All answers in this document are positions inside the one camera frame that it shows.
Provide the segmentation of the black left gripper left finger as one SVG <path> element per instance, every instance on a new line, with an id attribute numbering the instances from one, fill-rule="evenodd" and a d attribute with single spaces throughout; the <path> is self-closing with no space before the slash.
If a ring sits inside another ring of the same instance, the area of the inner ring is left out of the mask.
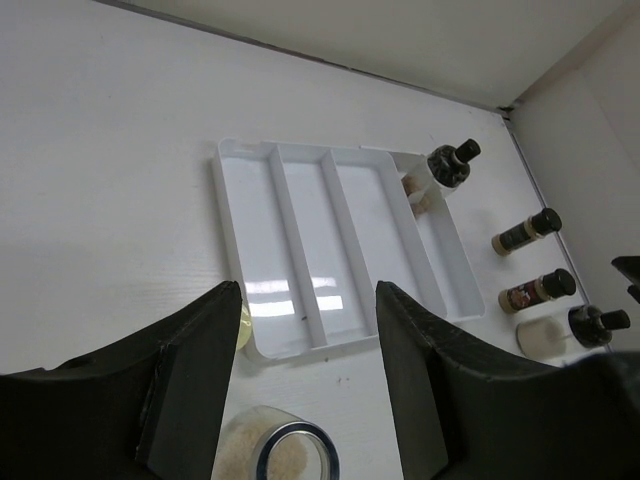
<path id="1" fill-rule="evenodd" d="M 1 379 L 5 479 L 207 479 L 241 313 L 225 281 L 119 341 Z"/>

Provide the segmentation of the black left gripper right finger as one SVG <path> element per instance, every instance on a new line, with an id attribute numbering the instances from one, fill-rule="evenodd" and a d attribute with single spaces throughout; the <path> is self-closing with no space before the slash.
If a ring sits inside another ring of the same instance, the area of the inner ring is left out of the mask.
<path id="1" fill-rule="evenodd" d="M 407 479 L 635 479 L 639 356 L 552 367 L 495 347 L 395 284 L 376 318 Z"/>

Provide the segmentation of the black-capped round bottle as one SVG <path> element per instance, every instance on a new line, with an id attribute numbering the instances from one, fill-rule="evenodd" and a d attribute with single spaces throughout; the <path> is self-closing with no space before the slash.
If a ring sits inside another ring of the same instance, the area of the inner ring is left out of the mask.
<path id="1" fill-rule="evenodd" d="M 433 200 L 445 198 L 464 183 L 470 175 L 469 163 L 480 154 L 478 142 L 467 139 L 458 147 L 445 144 L 422 155 L 401 179 L 414 216 L 424 214 Z"/>
<path id="2" fill-rule="evenodd" d="M 612 333 L 628 329 L 629 315 L 624 310 L 604 312 L 594 305 L 568 309 L 559 316 L 546 316 L 520 323 L 516 340 L 529 359 L 545 361 L 607 346 Z"/>

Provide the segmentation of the glass rice jar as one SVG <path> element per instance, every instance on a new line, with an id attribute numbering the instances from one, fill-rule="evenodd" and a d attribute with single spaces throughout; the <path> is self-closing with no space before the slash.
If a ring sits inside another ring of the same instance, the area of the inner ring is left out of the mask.
<path id="1" fill-rule="evenodd" d="M 237 479 L 339 479 L 331 437 L 317 424 L 260 405 L 236 415 L 221 431 L 212 477 Z"/>

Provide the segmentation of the yellow-lid rice jar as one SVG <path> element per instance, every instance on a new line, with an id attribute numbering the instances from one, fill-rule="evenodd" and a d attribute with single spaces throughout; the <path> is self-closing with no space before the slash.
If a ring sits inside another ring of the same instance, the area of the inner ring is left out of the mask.
<path id="1" fill-rule="evenodd" d="M 236 351 L 241 351 L 249 342 L 253 332 L 253 322 L 252 316 L 248 307 L 245 304 L 242 304 L 240 319 L 239 319 L 239 329 L 236 341 Z"/>

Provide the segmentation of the black-lid spice shaker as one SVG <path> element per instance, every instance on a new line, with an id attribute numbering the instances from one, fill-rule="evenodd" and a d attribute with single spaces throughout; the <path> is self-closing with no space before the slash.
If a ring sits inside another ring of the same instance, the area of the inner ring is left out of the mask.
<path id="1" fill-rule="evenodd" d="M 556 269 L 520 285 L 502 290 L 498 303 L 507 314 L 515 314 L 543 303 L 572 296 L 577 291 L 573 275 L 565 269 Z"/>
<path id="2" fill-rule="evenodd" d="M 545 207 L 539 213 L 495 235 L 491 239 L 491 246 L 499 256 L 508 256 L 549 234 L 559 232 L 561 228 L 559 214 L 554 209 Z"/>

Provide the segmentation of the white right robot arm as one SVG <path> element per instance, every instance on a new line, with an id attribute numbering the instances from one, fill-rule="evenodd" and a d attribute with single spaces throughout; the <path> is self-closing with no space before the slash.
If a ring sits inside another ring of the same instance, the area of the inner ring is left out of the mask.
<path id="1" fill-rule="evenodd" d="M 627 293 L 640 303 L 640 257 L 619 256 L 614 258 L 611 264 L 630 282 Z"/>

